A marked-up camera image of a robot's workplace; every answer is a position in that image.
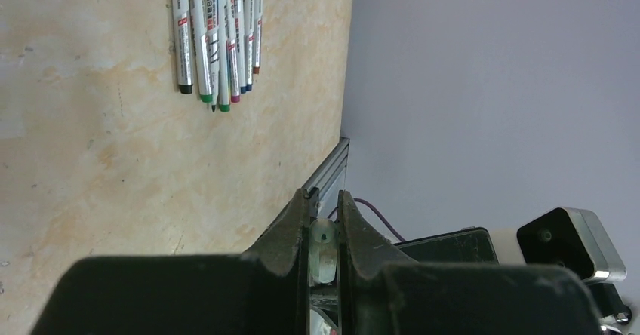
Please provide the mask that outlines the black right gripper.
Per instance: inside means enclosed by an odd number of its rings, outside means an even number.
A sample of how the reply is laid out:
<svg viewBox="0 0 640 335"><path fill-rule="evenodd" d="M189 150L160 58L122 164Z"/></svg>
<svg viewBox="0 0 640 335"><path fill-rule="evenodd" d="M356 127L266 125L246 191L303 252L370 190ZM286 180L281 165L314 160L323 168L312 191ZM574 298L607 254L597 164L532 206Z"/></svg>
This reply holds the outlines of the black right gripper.
<svg viewBox="0 0 640 335"><path fill-rule="evenodd" d="M418 262L498 264L489 231L482 227L403 241L395 246Z"/></svg>

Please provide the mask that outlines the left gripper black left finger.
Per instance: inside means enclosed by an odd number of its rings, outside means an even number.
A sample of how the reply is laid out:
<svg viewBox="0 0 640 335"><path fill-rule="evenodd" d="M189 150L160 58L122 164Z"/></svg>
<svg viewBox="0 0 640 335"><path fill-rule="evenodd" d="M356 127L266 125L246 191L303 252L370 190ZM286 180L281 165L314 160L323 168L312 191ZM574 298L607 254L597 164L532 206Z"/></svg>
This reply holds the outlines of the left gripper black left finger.
<svg viewBox="0 0 640 335"><path fill-rule="evenodd" d="M307 334L310 198L298 189L239 254L85 257L34 334Z"/></svg>

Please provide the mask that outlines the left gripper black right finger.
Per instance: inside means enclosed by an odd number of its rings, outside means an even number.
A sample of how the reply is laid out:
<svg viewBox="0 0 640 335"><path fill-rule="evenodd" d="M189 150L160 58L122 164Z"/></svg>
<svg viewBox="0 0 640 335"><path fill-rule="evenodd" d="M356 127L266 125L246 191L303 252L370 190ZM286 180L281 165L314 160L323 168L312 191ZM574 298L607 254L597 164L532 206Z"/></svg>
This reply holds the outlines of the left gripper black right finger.
<svg viewBox="0 0 640 335"><path fill-rule="evenodd" d="M556 266L420 263L337 200L341 334L598 334L586 286Z"/></svg>

